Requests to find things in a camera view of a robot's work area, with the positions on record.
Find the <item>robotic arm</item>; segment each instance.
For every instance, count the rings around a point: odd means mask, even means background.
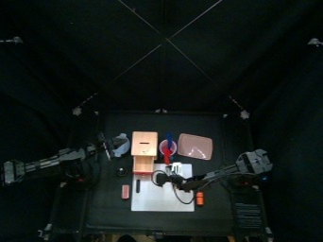
[[[156,184],[163,186],[165,182],[172,182],[179,190],[189,192],[191,190],[201,189],[207,184],[227,176],[243,174],[257,175],[269,171],[271,168],[272,163],[267,158],[265,151],[256,149],[253,152],[243,153],[235,164],[203,175],[192,176],[188,179],[181,178],[176,174],[171,174],[171,176],[163,173],[157,174]]]
[[[89,145],[87,148],[80,148],[79,150],[73,150],[71,148],[61,149],[57,152],[57,155],[52,156],[51,158],[27,164],[17,160],[7,161],[0,166],[2,186],[11,185],[15,182],[21,182],[27,173],[39,169],[59,165],[65,161],[73,161],[77,159],[83,161],[87,158],[87,154],[92,154],[95,152],[96,147]]]

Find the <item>orange object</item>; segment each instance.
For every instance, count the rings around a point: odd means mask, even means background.
[[[204,205],[204,194],[203,194],[203,192],[196,193],[196,205],[197,206]]]

